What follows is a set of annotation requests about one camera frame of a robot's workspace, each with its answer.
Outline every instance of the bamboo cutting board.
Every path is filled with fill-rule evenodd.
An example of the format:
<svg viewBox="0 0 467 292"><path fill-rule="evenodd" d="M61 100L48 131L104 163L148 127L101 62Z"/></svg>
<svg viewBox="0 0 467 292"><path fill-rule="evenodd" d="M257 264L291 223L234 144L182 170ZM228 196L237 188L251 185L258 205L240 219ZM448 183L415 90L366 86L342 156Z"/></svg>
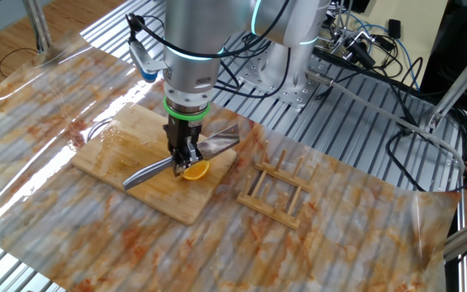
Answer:
<svg viewBox="0 0 467 292"><path fill-rule="evenodd" d="M166 122L166 118L140 105L126 105L98 136L77 152L71 163L123 190L122 182L131 174L169 156L162 128ZM183 224L191 225L203 211L236 155L230 149L212 159L210 170L200 180L175 178L172 169L167 169L133 187L127 194Z"/></svg>

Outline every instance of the marbled tablecloth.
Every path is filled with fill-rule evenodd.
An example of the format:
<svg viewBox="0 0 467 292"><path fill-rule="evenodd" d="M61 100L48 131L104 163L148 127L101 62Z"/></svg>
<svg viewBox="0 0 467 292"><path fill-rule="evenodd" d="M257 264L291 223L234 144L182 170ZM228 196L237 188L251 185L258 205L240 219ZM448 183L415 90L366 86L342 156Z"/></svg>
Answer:
<svg viewBox="0 0 467 292"><path fill-rule="evenodd" d="M394 187L227 109L203 133L238 123L238 159L197 222L184 226L77 170L70 159L92 125L134 102L159 114L164 82L78 35L59 41L0 84L0 247L73 291L444 291L443 243L459 199ZM297 230L236 198L262 143L283 148L302 193ZM274 178L268 201L293 187Z"/></svg>

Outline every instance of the knife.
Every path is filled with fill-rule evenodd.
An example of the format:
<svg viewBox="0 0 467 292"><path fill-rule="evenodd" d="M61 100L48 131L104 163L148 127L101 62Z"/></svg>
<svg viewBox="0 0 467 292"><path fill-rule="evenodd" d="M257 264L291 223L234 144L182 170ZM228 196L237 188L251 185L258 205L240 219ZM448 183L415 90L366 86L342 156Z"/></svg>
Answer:
<svg viewBox="0 0 467 292"><path fill-rule="evenodd" d="M204 160L210 160L237 144L239 144L239 126L235 124L198 143L198 149ZM127 191L132 187L136 187L168 169L171 165L172 157L167 157L162 161L146 166L123 181L123 189Z"/></svg>

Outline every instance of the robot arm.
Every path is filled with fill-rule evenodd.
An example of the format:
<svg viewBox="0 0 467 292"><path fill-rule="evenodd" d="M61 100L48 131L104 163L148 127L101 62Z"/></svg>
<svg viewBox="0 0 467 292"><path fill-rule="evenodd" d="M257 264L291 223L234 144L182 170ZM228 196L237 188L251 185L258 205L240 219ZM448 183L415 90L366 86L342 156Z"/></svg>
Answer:
<svg viewBox="0 0 467 292"><path fill-rule="evenodd" d="M143 19L129 16L131 57L142 76L153 82L163 69L163 102L169 113L165 131L174 174L203 159L196 144L221 57L232 55L224 53L226 39L246 30L288 47L298 45L317 25L318 5L319 0L167 0L163 62L150 59L134 38L135 32L146 30Z"/></svg>

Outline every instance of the orange slice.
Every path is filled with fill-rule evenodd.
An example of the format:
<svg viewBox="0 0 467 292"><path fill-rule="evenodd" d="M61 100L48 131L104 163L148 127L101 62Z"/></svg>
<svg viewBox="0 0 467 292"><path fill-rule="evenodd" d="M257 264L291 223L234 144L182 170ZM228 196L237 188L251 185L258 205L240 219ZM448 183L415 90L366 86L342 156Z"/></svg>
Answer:
<svg viewBox="0 0 467 292"><path fill-rule="evenodd" d="M183 178L187 180L198 180L207 174L210 169L210 161L200 161L183 171Z"/></svg>

